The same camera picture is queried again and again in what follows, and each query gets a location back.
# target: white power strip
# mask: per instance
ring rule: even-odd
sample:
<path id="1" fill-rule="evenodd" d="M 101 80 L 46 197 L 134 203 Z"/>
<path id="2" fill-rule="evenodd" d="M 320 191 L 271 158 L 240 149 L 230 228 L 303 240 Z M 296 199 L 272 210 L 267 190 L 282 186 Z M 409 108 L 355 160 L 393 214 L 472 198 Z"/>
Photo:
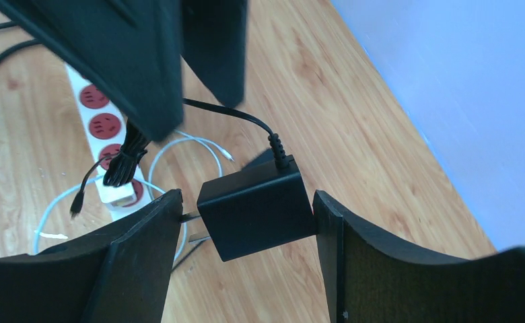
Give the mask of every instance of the white power strip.
<path id="1" fill-rule="evenodd" d="M 98 161 L 106 153 L 116 153 L 126 136 L 126 123 L 120 110 L 75 69 L 68 65 L 66 69 L 94 161 Z M 98 166 L 100 175 L 106 173 L 104 168 L 108 164 L 109 160 Z M 139 167 L 135 177 L 143 178 Z M 149 191 L 137 180 L 118 188 L 104 186 L 102 180 L 98 180 L 96 187 L 113 221 L 130 215 L 151 202 Z"/>

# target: power adapter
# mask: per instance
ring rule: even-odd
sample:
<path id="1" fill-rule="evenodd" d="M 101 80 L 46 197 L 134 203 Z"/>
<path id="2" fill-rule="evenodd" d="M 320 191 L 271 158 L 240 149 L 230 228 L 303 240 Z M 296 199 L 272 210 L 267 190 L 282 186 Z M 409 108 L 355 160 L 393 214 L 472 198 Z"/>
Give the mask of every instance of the power adapter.
<path id="1" fill-rule="evenodd" d="M 316 218 L 294 157 L 203 184 L 197 209 L 222 261 L 316 234 Z"/>

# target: black panel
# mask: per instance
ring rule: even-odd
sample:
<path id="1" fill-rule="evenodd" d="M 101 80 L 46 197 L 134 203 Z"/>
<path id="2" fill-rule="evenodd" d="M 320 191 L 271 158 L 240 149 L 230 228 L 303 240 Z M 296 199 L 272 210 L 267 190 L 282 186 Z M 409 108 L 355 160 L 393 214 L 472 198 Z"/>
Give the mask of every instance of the black panel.
<path id="1" fill-rule="evenodd" d="M 0 258 L 0 322 L 160 322 L 181 215 L 171 190 L 39 255 Z"/>
<path id="2" fill-rule="evenodd" d="M 405 241 L 325 192 L 315 195 L 314 210 L 332 322 L 525 322 L 525 248 L 463 260 Z M 340 218 L 343 269 L 331 254 L 340 229 L 329 223 Z M 340 277 L 342 298 L 331 292 Z"/>

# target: floor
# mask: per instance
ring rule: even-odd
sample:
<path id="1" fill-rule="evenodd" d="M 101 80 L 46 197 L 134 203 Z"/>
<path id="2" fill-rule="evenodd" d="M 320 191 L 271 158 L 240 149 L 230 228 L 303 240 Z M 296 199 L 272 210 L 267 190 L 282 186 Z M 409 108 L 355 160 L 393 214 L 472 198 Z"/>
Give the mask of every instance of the floor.
<path id="1" fill-rule="evenodd" d="M 269 123 L 294 154 L 308 189 L 419 245 L 466 258 L 494 252 L 367 55 L 328 1 L 253 0 L 243 110 Z M 0 22 L 6 18 L 0 15 Z M 0 32 L 0 51 L 29 38 Z M 186 71 L 190 98 L 213 98 Z M 258 128 L 189 108 L 184 129 L 217 141 L 239 170 L 266 148 Z M 143 160 L 147 170 L 157 147 Z M 91 166 L 63 63 L 42 47 L 0 66 L 0 257 L 29 252 L 44 208 Z M 217 175 L 201 146 L 166 154 L 156 182 L 181 188 L 192 211 Z M 71 198 L 46 231 L 71 238 L 110 221 L 94 187 L 82 216 Z M 194 223 L 190 231 L 201 231 Z M 43 239 L 45 248 L 57 242 Z M 327 322 L 314 238 L 222 263 L 208 242 L 172 275 L 163 322 Z"/>

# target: wall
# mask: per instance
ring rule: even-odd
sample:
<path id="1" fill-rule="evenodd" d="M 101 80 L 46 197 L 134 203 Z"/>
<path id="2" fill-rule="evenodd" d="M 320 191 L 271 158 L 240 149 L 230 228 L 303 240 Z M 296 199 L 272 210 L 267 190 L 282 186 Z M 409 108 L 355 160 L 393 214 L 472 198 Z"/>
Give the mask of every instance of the wall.
<path id="1" fill-rule="evenodd" d="M 525 0 L 333 0 L 497 249 L 525 244 Z"/>

